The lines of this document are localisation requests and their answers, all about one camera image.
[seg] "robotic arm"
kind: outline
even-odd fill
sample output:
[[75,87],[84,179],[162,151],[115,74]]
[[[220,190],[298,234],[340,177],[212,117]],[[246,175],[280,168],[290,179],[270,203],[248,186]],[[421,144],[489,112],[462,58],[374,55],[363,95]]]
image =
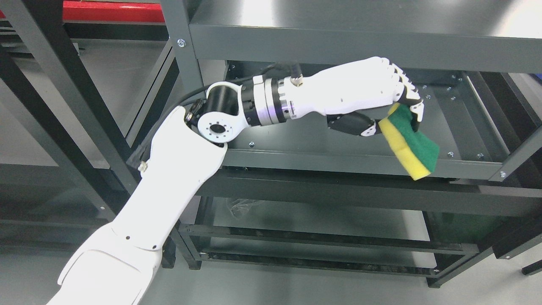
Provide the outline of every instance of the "robotic arm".
[[375,120],[357,110],[407,104],[417,131],[423,101],[403,71],[386,58],[372,57],[323,70],[311,77],[254,76],[242,85],[221,81],[207,90],[187,121],[211,142],[226,143],[251,126],[299,119],[310,112],[327,116],[332,129],[358,136],[378,133]]
[[160,125],[135,192],[117,217],[72,255],[58,279],[61,289],[48,304],[139,303],[158,270],[166,237],[198,188],[221,166],[227,142],[243,129],[318,112],[332,129],[371,136],[379,133],[376,121],[356,111],[394,101],[410,107],[417,131],[423,101],[400,68],[378,57],[305,78],[301,73],[284,79],[257,75],[240,85],[212,84],[206,100],[188,113],[176,107]]

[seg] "plastic bag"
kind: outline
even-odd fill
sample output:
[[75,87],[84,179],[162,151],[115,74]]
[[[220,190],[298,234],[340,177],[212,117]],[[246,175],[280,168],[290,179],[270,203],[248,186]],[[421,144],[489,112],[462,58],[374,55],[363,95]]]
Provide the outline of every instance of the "plastic bag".
[[254,199],[235,199],[226,202],[226,208],[236,219],[245,217],[253,206],[260,205],[261,200]]

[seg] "sponge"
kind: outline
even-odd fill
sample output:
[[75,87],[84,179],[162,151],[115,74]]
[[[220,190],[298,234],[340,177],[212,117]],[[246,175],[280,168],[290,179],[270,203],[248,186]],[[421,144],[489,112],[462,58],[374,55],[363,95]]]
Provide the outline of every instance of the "sponge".
[[409,107],[396,103],[378,125],[401,165],[418,180],[435,171],[439,147],[420,131],[414,132],[411,121]]

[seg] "red beam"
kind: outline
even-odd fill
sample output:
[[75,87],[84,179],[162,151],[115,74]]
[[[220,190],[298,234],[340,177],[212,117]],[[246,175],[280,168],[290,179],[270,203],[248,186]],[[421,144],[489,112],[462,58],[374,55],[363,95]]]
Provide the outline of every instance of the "red beam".
[[[158,3],[64,1],[62,18],[70,21],[164,22]],[[0,11],[0,18],[5,18]]]

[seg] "bolt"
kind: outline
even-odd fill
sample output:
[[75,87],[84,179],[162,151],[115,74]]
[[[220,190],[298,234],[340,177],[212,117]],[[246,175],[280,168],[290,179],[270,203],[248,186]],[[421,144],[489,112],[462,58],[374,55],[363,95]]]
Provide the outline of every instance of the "bolt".
[[147,170],[147,162],[141,161],[141,164],[138,166],[137,170],[144,173]]
[[186,41],[184,39],[178,39],[177,45],[179,46],[179,48],[184,48],[186,47]]

